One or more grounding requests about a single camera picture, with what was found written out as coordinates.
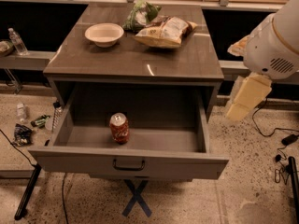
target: floor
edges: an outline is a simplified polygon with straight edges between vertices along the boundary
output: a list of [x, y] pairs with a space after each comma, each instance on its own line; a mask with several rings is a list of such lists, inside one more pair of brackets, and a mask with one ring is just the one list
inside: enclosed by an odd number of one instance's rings
[[[51, 90], [41, 86], [24, 86], [18, 94], [0, 86], [0, 129], [13, 139], [17, 122], [16, 104], [28, 107], [29, 121], [40, 115], [53, 114], [55, 101]], [[84, 174], [67, 174], [64, 181], [65, 209], [69, 223], [296, 223], [289, 178], [275, 182], [275, 170], [281, 168], [274, 157], [283, 147], [281, 139], [290, 132], [276, 131], [271, 137], [261, 136], [255, 129], [251, 115], [240, 122], [224, 117], [225, 97], [219, 97], [208, 123], [211, 152], [230, 157], [219, 180], [192, 182], [150, 181], [141, 193], [151, 210], [147, 217], [136, 203], [125, 217], [122, 212], [132, 198], [123, 180], [92, 179]], [[270, 100], [255, 120], [263, 133], [276, 127], [299, 130], [299, 103], [289, 100]], [[51, 131], [33, 131], [31, 146], [44, 145]], [[287, 156], [299, 157], [298, 142], [282, 151]], [[30, 169], [28, 161], [0, 136], [0, 169]], [[14, 220], [16, 210], [28, 180], [0, 179], [0, 223], [66, 223], [62, 184], [64, 174], [41, 172], [30, 202], [27, 215]], [[140, 181], [133, 181], [137, 188]]]

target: black cable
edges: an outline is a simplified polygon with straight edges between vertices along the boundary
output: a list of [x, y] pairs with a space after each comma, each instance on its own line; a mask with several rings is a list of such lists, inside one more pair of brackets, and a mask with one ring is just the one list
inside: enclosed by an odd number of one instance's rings
[[0, 132], [8, 140], [8, 142], [12, 145], [12, 147], [15, 148], [18, 152], [20, 152], [25, 157], [25, 159], [27, 159], [29, 161], [29, 163], [30, 163], [31, 166], [33, 166], [34, 168], [36, 168], [36, 165], [32, 164], [31, 161], [29, 160], [29, 158], [23, 152], [21, 152], [18, 148], [16, 148], [14, 146], [14, 144], [8, 139], [8, 137], [6, 136], [6, 134], [2, 130], [0, 130]]
[[65, 221], [66, 224], [68, 224], [68, 217], [67, 217], [67, 212], [66, 212], [66, 207], [65, 207], [65, 202], [64, 202], [64, 182], [66, 179], [67, 173], [64, 174], [64, 179], [63, 179], [63, 185], [62, 185], [62, 197], [63, 197], [63, 207], [64, 207], [64, 216], [65, 216]]
[[256, 123], [256, 121], [255, 121], [255, 119], [254, 119], [254, 116], [255, 116], [255, 114], [256, 114], [258, 111], [260, 111], [262, 108], [265, 107], [265, 105], [267, 104], [267, 101], [268, 101], [268, 100], [267, 100], [267, 98], [266, 98], [265, 101], [264, 101], [264, 103], [263, 103], [257, 110], [255, 110], [254, 113], [252, 114], [252, 121], [253, 121], [253, 123], [254, 123], [254, 125], [255, 125], [255, 129], [258, 131], [258, 133], [259, 133], [261, 136], [263, 136], [263, 137], [271, 137], [271, 136], [275, 133], [275, 131], [291, 131], [291, 132], [298, 132], [298, 133], [299, 133], [298, 130], [294, 130], [294, 129], [275, 128], [275, 129], [273, 130], [273, 132], [271, 132], [270, 134], [264, 134], [264, 133], [261, 131], [261, 129], [259, 128], [259, 126], [257, 125], [257, 123]]

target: can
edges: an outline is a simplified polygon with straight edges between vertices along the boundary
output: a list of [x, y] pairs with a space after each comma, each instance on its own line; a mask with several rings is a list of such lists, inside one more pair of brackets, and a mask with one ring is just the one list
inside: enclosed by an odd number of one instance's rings
[[109, 126], [115, 142], [122, 145], [129, 141], [129, 122], [124, 114], [114, 114], [110, 119]]

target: clear bottle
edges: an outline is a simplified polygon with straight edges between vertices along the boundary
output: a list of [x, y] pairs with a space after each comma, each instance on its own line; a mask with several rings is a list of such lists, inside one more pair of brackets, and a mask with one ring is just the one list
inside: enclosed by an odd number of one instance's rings
[[17, 104], [17, 117], [21, 123], [25, 122], [27, 118], [27, 114], [26, 114], [26, 106], [24, 103]]
[[20, 35], [13, 30], [13, 28], [8, 28], [9, 31], [9, 38], [12, 42], [12, 44], [14, 45], [14, 47], [16, 48], [16, 50], [18, 51], [19, 55], [27, 55], [29, 54], [25, 44], [23, 43]]

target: bowl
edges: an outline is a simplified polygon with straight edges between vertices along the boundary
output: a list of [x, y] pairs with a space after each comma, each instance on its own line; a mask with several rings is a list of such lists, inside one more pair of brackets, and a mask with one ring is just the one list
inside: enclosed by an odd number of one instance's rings
[[89, 27], [85, 37], [100, 48], [112, 47], [123, 35], [121, 26], [114, 23], [100, 23]]

